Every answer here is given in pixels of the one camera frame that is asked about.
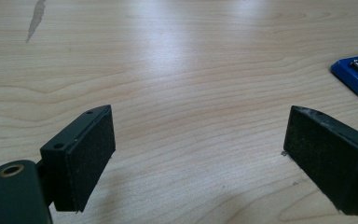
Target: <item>metal grommet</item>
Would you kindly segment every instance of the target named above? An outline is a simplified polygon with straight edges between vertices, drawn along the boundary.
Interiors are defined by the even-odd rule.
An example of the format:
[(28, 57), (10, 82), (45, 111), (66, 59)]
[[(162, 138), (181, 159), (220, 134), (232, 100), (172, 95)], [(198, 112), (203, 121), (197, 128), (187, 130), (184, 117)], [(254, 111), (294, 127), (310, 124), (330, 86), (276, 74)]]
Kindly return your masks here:
[(0, 176), (1, 177), (10, 177), (10, 176), (13, 176), (13, 175), (16, 175), (16, 174), (20, 173), (23, 169), (24, 169), (24, 165), (22, 165), (22, 164), (14, 164), (14, 165), (11, 165), (11, 166), (8, 166), (8, 167), (4, 168), (0, 172)]

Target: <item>round hole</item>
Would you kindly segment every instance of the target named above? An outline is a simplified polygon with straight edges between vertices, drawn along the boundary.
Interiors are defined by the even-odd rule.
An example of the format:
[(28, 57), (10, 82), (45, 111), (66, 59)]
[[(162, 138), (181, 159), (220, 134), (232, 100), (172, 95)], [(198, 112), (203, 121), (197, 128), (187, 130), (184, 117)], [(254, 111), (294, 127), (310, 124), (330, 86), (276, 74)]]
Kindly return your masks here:
[(24, 165), (22, 164), (15, 164), (8, 166), (7, 168), (3, 169), (0, 173), (2, 177), (9, 177), (18, 174), (24, 169)]
[(59, 144), (56, 144), (53, 146), (55, 149), (58, 149), (58, 148), (62, 148), (63, 147), (63, 143), (59, 143)]

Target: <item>wood grain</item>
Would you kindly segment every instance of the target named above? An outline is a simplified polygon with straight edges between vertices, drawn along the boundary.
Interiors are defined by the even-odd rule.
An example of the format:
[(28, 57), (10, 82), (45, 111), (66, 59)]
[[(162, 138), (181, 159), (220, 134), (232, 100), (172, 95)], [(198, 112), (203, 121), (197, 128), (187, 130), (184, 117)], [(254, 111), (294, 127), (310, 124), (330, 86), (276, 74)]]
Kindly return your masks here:
[(0, 0), (0, 165), (113, 107), (117, 152), (55, 223), (358, 223), (281, 155), (291, 105), (358, 130), (329, 72), (358, 55), (358, 1)]

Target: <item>scratch on table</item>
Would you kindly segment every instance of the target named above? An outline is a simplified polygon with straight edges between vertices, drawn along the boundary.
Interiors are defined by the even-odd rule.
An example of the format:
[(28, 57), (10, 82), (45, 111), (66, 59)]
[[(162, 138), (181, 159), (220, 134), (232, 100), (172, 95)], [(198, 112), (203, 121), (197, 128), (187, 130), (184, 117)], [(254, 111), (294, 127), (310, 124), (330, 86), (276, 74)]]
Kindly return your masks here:
[(36, 5), (34, 6), (34, 16), (32, 17), (30, 28), (28, 29), (28, 37), (25, 42), (29, 42), (31, 36), (36, 31), (37, 26), (42, 21), (43, 13), (45, 13), (45, 2), (46, 0), (38, 0)]

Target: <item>clamp jaw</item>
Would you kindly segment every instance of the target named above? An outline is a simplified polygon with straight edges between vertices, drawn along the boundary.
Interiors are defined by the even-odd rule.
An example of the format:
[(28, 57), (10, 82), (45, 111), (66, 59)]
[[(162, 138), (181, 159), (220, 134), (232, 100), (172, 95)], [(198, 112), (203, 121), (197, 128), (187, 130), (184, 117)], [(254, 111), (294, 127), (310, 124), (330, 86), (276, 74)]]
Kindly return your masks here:
[(283, 148), (336, 209), (358, 216), (358, 131), (320, 111), (292, 106)]
[(110, 105), (75, 119), (40, 149), (42, 160), (0, 166), (0, 223), (52, 223), (57, 211), (83, 212), (116, 150)]

